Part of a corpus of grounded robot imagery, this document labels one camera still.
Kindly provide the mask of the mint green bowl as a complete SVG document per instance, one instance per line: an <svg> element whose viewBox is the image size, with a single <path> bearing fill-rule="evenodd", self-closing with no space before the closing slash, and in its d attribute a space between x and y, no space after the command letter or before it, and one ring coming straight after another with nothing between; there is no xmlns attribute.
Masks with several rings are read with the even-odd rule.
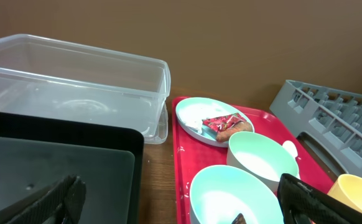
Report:
<svg viewBox="0 0 362 224"><path fill-rule="evenodd" d="M276 192L281 175L300 178L299 166L283 147L262 134L241 131L228 141L226 164L249 172Z"/></svg>

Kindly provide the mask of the white napkin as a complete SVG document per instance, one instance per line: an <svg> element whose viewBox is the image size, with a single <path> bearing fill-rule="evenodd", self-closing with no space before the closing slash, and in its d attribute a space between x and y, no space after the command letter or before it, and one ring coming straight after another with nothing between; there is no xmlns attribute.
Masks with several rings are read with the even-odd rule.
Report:
<svg viewBox="0 0 362 224"><path fill-rule="evenodd" d="M179 112L180 119L184 125L196 131L198 134L202 133L202 107L199 105L190 105L181 109Z"/></svg>

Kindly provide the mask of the red serving tray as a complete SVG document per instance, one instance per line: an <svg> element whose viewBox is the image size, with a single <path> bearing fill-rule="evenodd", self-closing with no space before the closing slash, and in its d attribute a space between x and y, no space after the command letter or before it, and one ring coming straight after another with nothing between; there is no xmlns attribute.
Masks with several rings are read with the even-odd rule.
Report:
<svg viewBox="0 0 362 224"><path fill-rule="evenodd" d="M198 171L207 166L225 165L227 153L226 148L205 144L184 131L176 116L176 106L184 99L184 96L179 96L172 102L175 194L178 224L190 223L189 191L193 177ZM257 133L265 135L278 143L292 141L298 152L297 163L299 165L300 178L323 193L327 193L330 190L334 181L328 176L328 172L319 166L316 160L278 118L263 110L243 106L234 107L253 122Z"/></svg>

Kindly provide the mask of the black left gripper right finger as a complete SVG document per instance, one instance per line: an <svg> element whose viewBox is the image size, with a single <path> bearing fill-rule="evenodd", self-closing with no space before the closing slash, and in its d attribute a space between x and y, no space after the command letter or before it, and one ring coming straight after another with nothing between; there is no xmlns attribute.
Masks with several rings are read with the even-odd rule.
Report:
<svg viewBox="0 0 362 224"><path fill-rule="evenodd" d="M285 224L362 224L362 213L311 185L282 174L277 199Z"/></svg>

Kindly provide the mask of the black waste tray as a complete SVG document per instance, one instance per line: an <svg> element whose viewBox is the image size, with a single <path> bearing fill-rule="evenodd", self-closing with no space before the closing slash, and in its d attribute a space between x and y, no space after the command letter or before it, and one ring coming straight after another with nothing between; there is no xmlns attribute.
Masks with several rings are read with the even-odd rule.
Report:
<svg viewBox="0 0 362 224"><path fill-rule="evenodd" d="M143 150L133 129L0 112L0 210L75 175L81 223L137 223Z"/></svg>

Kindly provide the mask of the brown food scrap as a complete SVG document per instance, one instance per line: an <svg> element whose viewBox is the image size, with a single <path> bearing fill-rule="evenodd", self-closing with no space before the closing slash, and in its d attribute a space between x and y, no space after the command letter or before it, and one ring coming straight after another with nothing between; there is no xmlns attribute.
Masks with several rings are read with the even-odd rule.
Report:
<svg viewBox="0 0 362 224"><path fill-rule="evenodd" d="M246 224L246 220L242 213L239 213L231 224Z"/></svg>

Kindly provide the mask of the yellow cup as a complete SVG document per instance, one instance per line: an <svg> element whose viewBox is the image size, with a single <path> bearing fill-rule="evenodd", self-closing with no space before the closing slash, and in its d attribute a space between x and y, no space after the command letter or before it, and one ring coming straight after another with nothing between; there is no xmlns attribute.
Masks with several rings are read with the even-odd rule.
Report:
<svg viewBox="0 0 362 224"><path fill-rule="evenodd" d="M362 178L351 174L340 175L328 195L362 213Z"/></svg>

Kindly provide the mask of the grey dishwasher rack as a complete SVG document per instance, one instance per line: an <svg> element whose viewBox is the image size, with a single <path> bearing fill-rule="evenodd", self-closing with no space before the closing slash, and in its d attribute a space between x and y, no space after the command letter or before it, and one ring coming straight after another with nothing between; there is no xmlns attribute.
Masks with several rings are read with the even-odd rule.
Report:
<svg viewBox="0 0 362 224"><path fill-rule="evenodd" d="M362 95L286 80L270 110L294 136L310 136L349 174L362 177Z"/></svg>

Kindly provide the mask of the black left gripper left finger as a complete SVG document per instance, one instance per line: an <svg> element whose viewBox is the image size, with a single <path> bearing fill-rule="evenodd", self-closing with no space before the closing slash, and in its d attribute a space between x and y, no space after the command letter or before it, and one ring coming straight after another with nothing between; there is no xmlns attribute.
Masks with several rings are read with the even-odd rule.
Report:
<svg viewBox="0 0 362 224"><path fill-rule="evenodd" d="M78 224L85 199L86 184L68 175L0 210L0 224Z"/></svg>

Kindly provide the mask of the red snack wrapper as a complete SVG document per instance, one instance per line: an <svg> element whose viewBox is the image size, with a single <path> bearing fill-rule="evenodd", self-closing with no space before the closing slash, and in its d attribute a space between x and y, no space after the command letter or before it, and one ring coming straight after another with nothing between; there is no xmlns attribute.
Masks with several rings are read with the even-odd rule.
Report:
<svg viewBox="0 0 362 224"><path fill-rule="evenodd" d="M239 122L246 121L239 113L228 114L215 118L203 120L203 125L209 127L212 131L220 133L232 128Z"/></svg>

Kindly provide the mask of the light blue bowl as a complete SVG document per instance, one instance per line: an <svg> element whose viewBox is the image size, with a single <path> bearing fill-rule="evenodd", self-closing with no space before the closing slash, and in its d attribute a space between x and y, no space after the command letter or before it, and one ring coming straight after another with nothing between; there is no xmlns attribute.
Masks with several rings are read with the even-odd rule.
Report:
<svg viewBox="0 0 362 224"><path fill-rule="evenodd" d="M258 178L239 168L214 165L199 171L190 185L191 223L278 224L284 216L275 194Z"/></svg>

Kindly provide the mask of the light blue plate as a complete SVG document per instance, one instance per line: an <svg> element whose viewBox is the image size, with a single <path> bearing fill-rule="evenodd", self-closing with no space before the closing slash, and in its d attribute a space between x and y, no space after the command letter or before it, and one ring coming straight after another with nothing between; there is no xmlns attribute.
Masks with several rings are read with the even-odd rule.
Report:
<svg viewBox="0 0 362 224"><path fill-rule="evenodd" d="M217 147L228 147L228 142L218 142L216 132L210 127L205 126L203 121L209 118L237 114L247 121L255 132L252 121L234 106L211 98L192 97L181 100L175 113L181 127L195 139Z"/></svg>

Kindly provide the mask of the clear plastic bin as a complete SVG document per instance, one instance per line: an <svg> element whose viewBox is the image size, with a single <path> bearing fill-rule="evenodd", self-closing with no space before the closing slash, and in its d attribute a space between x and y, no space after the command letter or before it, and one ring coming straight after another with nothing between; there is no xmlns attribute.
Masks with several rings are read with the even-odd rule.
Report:
<svg viewBox="0 0 362 224"><path fill-rule="evenodd" d="M170 70L156 58L29 34L0 38L0 112L168 136Z"/></svg>

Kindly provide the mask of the white plastic spoon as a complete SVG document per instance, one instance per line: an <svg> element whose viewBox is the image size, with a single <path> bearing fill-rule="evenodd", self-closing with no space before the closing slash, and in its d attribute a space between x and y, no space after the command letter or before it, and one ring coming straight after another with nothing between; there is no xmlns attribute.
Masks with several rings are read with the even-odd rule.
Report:
<svg viewBox="0 0 362 224"><path fill-rule="evenodd" d="M298 152L297 152L297 148L295 146L295 144L292 141L285 141L282 144L282 147L293 157L293 158L297 158L298 157Z"/></svg>

